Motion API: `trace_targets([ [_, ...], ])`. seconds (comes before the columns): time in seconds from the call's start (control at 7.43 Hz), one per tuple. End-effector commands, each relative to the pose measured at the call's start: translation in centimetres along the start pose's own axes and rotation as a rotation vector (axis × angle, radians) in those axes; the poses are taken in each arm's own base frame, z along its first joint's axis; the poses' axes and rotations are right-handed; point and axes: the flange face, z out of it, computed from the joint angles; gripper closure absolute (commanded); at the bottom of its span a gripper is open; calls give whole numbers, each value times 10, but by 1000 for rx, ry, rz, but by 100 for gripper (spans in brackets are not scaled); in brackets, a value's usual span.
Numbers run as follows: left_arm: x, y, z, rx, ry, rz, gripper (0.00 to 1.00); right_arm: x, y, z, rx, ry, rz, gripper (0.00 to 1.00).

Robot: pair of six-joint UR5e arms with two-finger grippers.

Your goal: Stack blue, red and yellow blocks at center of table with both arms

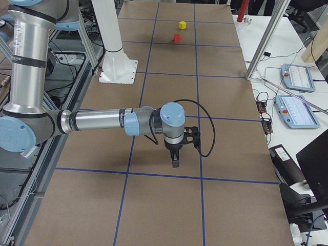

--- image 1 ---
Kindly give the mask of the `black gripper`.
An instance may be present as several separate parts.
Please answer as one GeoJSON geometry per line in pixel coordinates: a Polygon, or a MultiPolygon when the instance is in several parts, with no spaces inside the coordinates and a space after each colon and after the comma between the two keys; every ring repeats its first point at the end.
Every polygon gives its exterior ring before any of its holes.
{"type": "Polygon", "coordinates": [[[164,141],[165,147],[170,151],[171,160],[172,160],[172,168],[179,168],[179,150],[183,147],[181,143],[169,143],[166,140],[164,141]]]}

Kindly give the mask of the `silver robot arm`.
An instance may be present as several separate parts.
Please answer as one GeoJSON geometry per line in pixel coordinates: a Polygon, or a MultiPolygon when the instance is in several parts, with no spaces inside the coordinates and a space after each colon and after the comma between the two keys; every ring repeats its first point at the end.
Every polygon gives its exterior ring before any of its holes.
{"type": "Polygon", "coordinates": [[[47,110],[43,107],[49,32],[79,27],[78,1],[10,1],[14,18],[10,100],[1,117],[1,148],[10,152],[32,149],[54,136],[73,131],[123,128],[129,136],[162,134],[172,166],[179,167],[185,132],[185,111],[169,102],[98,111],[47,110]]]}

